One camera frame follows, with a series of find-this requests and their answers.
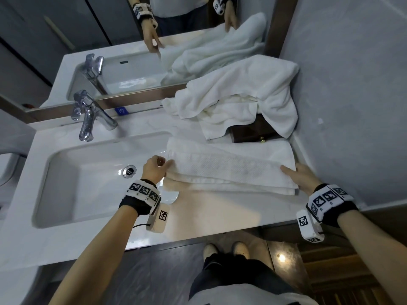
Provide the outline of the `person's right hand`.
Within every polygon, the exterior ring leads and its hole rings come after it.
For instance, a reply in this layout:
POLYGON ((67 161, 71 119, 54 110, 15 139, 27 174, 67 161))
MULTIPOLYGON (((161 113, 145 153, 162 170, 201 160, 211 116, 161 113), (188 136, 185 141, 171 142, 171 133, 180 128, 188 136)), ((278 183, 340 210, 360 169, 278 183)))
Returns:
POLYGON ((318 177, 311 171, 311 169, 304 164, 296 163, 295 169, 300 174, 299 182, 294 182, 298 185, 299 189, 303 191, 308 196, 311 196, 317 187, 319 187, 323 182, 318 179, 318 177))

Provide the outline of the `person's left hand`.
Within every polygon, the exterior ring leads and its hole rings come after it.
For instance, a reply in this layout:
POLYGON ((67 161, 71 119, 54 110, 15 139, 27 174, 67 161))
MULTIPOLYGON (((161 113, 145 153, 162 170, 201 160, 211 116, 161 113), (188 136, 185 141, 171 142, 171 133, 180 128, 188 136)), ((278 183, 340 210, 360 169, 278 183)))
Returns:
POLYGON ((141 179, 148 180, 154 185, 158 184, 165 177, 168 169, 174 162, 173 159, 166 160, 158 155, 152 156, 143 166, 141 179))

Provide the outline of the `white towel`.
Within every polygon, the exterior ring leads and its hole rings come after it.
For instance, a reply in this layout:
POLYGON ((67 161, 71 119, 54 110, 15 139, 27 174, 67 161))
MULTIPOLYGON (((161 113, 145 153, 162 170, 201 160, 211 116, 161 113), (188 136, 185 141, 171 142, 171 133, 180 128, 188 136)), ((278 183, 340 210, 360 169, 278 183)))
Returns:
POLYGON ((224 136, 232 126, 254 123, 257 114, 287 139, 298 121, 290 92, 298 71, 292 61, 255 55, 188 82, 162 105, 180 119, 196 117, 206 140, 224 136))
POLYGON ((166 151, 174 163, 166 173, 167 191, 241 191, 295 195, 298 185, 280 167, 295 169, 286 139, 265 143, 199 143, 171 137, 166 151))

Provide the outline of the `person's right forearm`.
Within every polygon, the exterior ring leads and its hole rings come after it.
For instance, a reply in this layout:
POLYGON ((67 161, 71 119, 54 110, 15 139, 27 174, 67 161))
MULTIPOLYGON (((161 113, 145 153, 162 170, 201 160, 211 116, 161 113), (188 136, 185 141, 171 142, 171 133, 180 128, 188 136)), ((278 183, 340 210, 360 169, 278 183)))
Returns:
POLYGON ((338 225, 395 305, 407 305, 407 247, 357 210, 338 216, 338 225))

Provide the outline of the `person's left forearm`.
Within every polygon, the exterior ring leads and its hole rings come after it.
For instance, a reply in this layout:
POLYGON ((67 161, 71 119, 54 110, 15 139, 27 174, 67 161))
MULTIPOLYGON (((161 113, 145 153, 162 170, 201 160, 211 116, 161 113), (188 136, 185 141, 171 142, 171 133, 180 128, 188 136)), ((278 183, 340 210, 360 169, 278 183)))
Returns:
POLYGON ((120 207, 72 265, 48 305, 97 304, 119 266, 137 218, 134 208, 120 207))

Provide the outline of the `black marker wristband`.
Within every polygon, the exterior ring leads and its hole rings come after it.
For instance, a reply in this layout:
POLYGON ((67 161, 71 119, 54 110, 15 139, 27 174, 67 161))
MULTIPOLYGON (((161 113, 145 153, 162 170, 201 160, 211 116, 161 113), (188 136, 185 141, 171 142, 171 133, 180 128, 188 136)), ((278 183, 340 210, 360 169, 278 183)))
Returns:
POLYGON ((354 198, 338 185, 323 183, 309 196, 306 209, 318 223, 338 228, 340 215, 358 210, 353 201, 354 198))
POLYGON ((119 208, 130 206, 136 210, 139 216, 152 215, 160 201, 161 193, 156 185, 147 179, 140 179, 132 183, 127 189, 119 208))

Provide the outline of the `dark wooden box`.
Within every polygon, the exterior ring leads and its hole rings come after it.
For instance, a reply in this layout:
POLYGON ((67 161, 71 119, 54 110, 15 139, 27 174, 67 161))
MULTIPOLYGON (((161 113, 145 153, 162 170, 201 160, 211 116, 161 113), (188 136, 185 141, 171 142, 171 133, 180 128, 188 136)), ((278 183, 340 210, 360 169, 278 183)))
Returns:
POLYGON ((257 114, 253 123, 231 126, 228 131, 232 143, 266 142, 282 138, 262 114, 257 114))

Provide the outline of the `white sink basin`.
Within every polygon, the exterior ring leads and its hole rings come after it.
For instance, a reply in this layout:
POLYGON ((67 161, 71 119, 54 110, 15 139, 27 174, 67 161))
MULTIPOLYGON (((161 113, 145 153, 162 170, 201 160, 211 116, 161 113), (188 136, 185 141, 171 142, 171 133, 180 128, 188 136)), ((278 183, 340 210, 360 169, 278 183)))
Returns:
POLYGON ((34 225, 40 229, 112 216, 126 190, 153 155, 166 157, 172 135, 157 132, 100 143, 85 143, 53 154, 43 178, 34 225), (129 179, 121 170, 134 165, 129 179))

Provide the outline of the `chrome faucet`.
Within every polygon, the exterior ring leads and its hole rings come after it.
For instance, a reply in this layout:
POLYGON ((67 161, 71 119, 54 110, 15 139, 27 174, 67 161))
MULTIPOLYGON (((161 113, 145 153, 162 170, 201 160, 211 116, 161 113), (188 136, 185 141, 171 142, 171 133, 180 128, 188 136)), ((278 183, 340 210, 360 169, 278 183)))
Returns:
POLYGON ((74 94, 74 108, 71 119, 78 121, 84 116, 84 121, 79 133, 79 140, 90 142, 93 140, 94 122, 98 120, 107 130, 114 130, 118 123, 111 118, 93 99, 86 90, 80 90, 74 94))

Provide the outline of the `beige shoe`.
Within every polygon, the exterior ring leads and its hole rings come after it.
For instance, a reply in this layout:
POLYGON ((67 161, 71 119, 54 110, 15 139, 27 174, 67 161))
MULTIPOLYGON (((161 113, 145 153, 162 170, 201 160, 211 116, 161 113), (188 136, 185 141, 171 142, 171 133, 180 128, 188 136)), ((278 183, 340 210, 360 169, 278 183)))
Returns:
POLYGON ((206 261, 207 258, 218 253, 219 250, 215 244, 206 244, 203 249, 203 260, 206 261))
POLYGON ((250 251, 247 245, 241 241, 236 241, 231 247, 233 256, 243 256, 245 259, 250 259, 250 251))

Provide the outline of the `crumpled white towel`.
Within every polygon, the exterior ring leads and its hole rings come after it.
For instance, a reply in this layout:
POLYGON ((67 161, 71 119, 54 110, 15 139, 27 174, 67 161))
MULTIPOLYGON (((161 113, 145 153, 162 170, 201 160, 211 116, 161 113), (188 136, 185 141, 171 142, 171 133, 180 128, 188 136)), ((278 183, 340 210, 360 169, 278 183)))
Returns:
POLYGON ((257 114, 287 139, 298 121, 290 92, 298 71, 292 61, 255 55, 188 82, 162 105, 180 119, 196 117, 206 140, 224 136, 232 126, 254 123, 257 114))

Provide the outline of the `black trousers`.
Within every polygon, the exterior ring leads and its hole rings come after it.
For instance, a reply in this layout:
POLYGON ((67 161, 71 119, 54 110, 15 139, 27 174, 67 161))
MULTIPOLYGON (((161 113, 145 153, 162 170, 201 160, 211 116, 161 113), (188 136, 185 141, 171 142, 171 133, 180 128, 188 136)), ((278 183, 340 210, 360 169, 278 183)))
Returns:
POLYGON ((274 294, 298 292, 259 260, 231 253, 214 253, 204 259, 203 269, 191 285, 189 300, 207 289, 241 284, 253 285, 274 294))

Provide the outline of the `wooden cabinet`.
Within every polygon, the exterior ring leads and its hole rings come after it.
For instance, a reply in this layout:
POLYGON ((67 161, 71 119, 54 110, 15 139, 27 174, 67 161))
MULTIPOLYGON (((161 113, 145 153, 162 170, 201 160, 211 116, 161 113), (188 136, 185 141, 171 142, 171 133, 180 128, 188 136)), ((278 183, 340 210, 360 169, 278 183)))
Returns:
POLYGON ((395 305, 349 247, 298 244, 319 305, 395 305))

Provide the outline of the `white shirt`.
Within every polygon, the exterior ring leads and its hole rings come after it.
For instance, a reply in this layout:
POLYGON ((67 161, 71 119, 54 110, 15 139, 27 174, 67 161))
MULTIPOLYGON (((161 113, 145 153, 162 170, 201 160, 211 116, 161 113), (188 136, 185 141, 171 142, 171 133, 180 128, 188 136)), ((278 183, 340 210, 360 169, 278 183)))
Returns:
POLYGON ((249 284, 218 286, 196 293, 187 305, 318 305, 303 294, 274 294, 249 284))

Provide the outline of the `wall mirror with brown frame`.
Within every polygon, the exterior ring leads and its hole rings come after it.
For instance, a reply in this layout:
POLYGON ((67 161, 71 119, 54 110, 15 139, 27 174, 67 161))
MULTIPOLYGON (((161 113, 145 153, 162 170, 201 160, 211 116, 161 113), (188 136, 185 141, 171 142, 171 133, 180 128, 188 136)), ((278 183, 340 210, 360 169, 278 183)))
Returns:
POLYGON ((278 57, 299 0, 0 0, 0 111, 30 124, 174 94, 278 57))

